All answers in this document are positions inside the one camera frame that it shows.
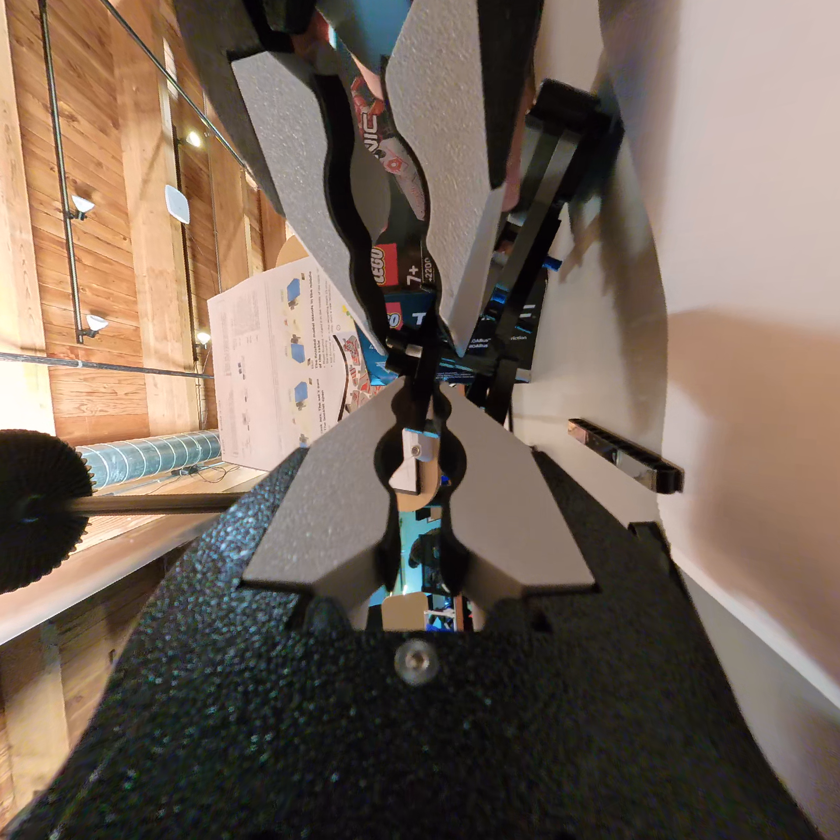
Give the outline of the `person's right hand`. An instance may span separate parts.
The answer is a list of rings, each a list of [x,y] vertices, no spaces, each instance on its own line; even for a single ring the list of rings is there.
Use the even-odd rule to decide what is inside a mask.
[[[377,100],[385,100],[383,66],[391,54],[393,43],[374,42],[349,45],[348,50],[364,83]]]

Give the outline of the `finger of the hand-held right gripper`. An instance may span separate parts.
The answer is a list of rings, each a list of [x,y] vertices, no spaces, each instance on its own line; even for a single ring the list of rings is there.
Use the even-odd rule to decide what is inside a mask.
[[[232,69],[281,212],[374,346],[389,333],[371,252],[391,210],[388,175],[365,146],[338,53],[264,51]]]
[[[385,91],[426,183],[438,316],[455,350],[466,351],[505,194],[490,185],[477,3],[414,2],[386,64]]]

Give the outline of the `silver ventilation duct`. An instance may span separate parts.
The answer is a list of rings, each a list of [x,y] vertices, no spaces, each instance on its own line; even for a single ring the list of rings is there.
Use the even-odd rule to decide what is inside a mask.
[[[185,474],[221,457],[216,429],[76,447],[95,490],[163,474]]]

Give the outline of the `white printed instruction sheet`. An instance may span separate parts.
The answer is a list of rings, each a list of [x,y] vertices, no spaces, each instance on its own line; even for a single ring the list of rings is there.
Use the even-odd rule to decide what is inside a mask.
[[[354,321],[312,257],[252,276],[207,307],[222,457],[271,471],[338,423],[332,337],[356,331]]]

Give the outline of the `black ribbed disc on rod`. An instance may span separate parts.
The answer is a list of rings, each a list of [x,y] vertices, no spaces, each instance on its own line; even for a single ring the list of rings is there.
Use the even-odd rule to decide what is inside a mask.
[[[27,429],[1,433],[1,593],[50,574],[94,517],[221,513],[244,492],[110,497],[93,492],[84,458],[61,439]]]

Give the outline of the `black grey toy brick chassis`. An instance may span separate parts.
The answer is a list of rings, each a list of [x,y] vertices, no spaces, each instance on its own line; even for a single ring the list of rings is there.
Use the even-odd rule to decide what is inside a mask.
[[[465,355],[437,333],[437,378],[504,424],[512,388],[529,382],[560,211],[581,188],[611,129],[598,98],[545,80],[524,119],[524,174],[518,205],[500,219],[488,268],[489,296]]]

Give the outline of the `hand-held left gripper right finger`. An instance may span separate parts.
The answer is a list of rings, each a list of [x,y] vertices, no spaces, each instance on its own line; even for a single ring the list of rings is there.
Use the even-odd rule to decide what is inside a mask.
[[[443,502],[439,571],[486,615],[500,602],[595,591],[531,448],[454,387],[434,394]]]

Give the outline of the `red grey sticker sheet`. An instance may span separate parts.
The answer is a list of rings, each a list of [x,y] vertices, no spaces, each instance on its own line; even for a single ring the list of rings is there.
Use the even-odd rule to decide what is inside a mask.
[[[336,332],[332,336],[331,349],[335,350],[335,362],[331,372],[329,405],[331,415],[339,422],[384,387],[372,383],[356,331]]]

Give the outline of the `black toy brick beam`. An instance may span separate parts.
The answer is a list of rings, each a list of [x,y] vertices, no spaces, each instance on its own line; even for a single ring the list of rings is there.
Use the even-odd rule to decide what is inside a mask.
[[[591,452],[658,495],[685,488],[685,471],[661,455],[582,418],[568,421],[568,434]]]

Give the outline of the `black toy set box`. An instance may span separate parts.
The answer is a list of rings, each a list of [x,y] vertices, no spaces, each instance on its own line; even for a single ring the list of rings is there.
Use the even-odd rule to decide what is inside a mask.
[[[390,328],[417,331],[434,303],[438,283],[437,269],[424,239],[424,184],[415,162],[396,134],[384,100],[368,84],[372,74],[363,72],[353,60],[350,71],[350,90],[360,136],[365,148],[388,174],[391,189],[389,220],[371,250],[372,274],[384,296]],[[484,358],[490,351],[491,321],[496,318],[495,310],[490,315],[491,310],[488,303],[470,340],[468,350],[476,358]],[[371,386],[393,382],[396,374],[385,367],[386,353],[377,351],[361,328],[357,327],[357,333]],[[461,359],[456,353],[450,356],[442,355],[438,379],[467,387],[476,378],[476,373],[463,364],[468,357]]]

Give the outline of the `white instruction booklet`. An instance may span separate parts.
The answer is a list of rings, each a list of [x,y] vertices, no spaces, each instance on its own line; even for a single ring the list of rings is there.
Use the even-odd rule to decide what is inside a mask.
[[[838,704],[838,2],[600,2],[667,316],[682,568]]]

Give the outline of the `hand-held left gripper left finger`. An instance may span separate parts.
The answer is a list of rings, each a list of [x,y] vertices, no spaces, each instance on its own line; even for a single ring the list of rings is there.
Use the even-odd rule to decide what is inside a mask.
[[[242,573],[243,586],[331,599],[364,630],[371,597],[391,590],[401,562],[390,478],[403,462],[395,380],[307,450]]]

